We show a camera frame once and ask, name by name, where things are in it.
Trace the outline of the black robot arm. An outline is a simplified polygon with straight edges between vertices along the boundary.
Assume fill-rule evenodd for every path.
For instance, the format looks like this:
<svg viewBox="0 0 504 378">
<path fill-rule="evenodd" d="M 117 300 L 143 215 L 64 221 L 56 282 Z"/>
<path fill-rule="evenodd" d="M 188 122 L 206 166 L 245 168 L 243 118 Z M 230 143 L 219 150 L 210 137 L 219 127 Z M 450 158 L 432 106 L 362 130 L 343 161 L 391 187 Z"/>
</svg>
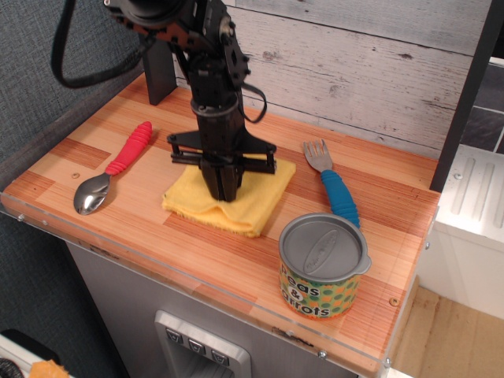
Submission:
<svg viewBox="0 0 504 378">
<path fill-rule="evenodd" d="M 263 98 L 246 83 L 249 58 L 222 1 L 106 1 L 113 17 L 135 32 L 168 43 L 192 99 L 197 130 L 172 134 L 172 161 L 196 165 L 213 198 L 232 202 L 245 172 L 273 174 L 276 146 L 252 136 L 243 92 Z"/>
</svg>

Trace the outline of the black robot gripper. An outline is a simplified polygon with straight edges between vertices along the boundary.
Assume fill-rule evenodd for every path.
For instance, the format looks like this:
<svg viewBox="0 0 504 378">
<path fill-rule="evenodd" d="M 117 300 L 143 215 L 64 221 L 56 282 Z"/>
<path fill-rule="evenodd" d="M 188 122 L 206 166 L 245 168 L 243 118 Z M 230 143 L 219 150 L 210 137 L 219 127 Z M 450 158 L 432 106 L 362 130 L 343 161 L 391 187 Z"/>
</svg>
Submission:
<svg viewBox="0 0 504 378">
<path fill-rule="evenodd" d="M 172 162 L 200 166 L 214 199 L 235 201 L 245 171 L 276 171 L 276 146 L 247 131 L 237 104 L 224 108 L 193 104 L 191 110 L 198 129 L 167 138 L 172 146 Z"/>
</svg>

